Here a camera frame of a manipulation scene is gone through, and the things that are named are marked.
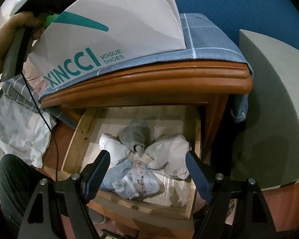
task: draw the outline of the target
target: hand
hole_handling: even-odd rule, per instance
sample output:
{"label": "hand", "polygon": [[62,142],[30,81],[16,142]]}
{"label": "hand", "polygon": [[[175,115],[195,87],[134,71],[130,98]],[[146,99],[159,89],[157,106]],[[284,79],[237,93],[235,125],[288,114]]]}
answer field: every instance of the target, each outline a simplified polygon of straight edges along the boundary
{"label": "hand", "polygon": [[20,12],[11,16],[7,22],[0,27],[0,73],[2,73],[5,54],[14,40],[16,31],[22,26],[34,27],[33,40],[37,40],[43,33],[46,19],[34,17],[32,12]]}

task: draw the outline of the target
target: pants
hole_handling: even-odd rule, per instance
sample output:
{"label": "pants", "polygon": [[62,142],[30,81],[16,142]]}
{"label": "pants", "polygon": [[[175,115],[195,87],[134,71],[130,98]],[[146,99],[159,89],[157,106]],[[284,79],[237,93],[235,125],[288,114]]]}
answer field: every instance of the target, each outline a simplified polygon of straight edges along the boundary
{"label": "pants", "polygon": [[[0,200],[3,217],[14,238],[17,238],[22,218],[32,193],[42,178],[49,177],[27,165],[19,157],[8,154],[0,161]],[[94,223],[104,216],[89,209]]]}

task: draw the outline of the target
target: silver bolt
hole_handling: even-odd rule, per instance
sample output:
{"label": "silver bolt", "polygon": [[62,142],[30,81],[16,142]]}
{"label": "silver bolt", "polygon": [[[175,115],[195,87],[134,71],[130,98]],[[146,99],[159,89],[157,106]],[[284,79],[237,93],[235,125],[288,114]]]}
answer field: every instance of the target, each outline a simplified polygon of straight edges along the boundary
{"label": "silver bolt", "polygon": [[74,173],[71,175],[72,180],[77,180],[78,178],[80,178],[80,174],[79,173]]}
{"label": "silver bolt", "polygon": [[248,179],[248,182],[249,182],[250,184],[255,184],[255,183],[256,183],[256,180],[255,180],[254,178],[249,178],[249,179]]}
{"label": "silver bolt", "polygon": [[46,178],[43,178],[43,179],[40,180],[40,184],[41,184],[41,185],[44,185],[44,184],[46,184],[47,182],[48,182],[48,179],[46,179]]}
{"label": "silver bolt", "polygon": [[223,175],[222,173],[217,173],[217,174],[215,175],[215,178],[216,178],[216,180],[221,181],[221,180],[224,178],[224,175]]}

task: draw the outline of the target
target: open drawer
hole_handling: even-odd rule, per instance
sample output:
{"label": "open drawer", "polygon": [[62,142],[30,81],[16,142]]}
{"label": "open drawer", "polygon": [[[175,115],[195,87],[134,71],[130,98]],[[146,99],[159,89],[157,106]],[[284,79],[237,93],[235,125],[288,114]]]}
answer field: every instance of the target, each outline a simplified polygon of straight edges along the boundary
{"label": "open drawer", "polygon": [[[149,144],[162,135],[181,133],[200,156],[201,118],[196,106],[87,109],[72,137],[59,177],[62,179],[80,172],[86,164],[93,162],[101,151],[98,145],[101,134],[117,136],[134,119],[146,120],[150,128]],[[131,153],[130,159],[133,157],[138,156]],[[118,223],[150,234],[192,238],[195,184],[190,177],[179,181],[155,175],[164,186],[149,198],[129,200],[115,192],[99,190],[88,206]]]}

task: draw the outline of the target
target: floor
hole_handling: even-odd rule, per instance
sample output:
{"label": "floor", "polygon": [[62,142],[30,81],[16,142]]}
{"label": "floor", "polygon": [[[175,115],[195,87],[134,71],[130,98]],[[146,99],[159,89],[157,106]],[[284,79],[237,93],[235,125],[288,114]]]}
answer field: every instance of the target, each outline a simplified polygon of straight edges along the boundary
{"label": "floor", "polygon": [[[59,170],[63,160],[65,158],[68,145],[71,141],[74,130],[60,122],[55,128],[55,138],[59,148]],[[50,142],[50,146],[47,149],[44,159],[43,166],[56,167],[56,150],[53,140]],[[273,216],[273,221],[277,231],[296,229],[299,226],[299,183],[287,186],[285,188],[278,188],[273,190],[267,190],[263,192],[264,197],[268,203],[269,209]],[[71,225],[68,219],[64,219],[64,224],[67,227],[68,238],[74,238]],[[109,227],[115,227],[117,231],[122,233],[134,233],[128,227],[120,226],[117,224],[108,224]],[[140,235],[139,238],[150,238],[148,235]]]}

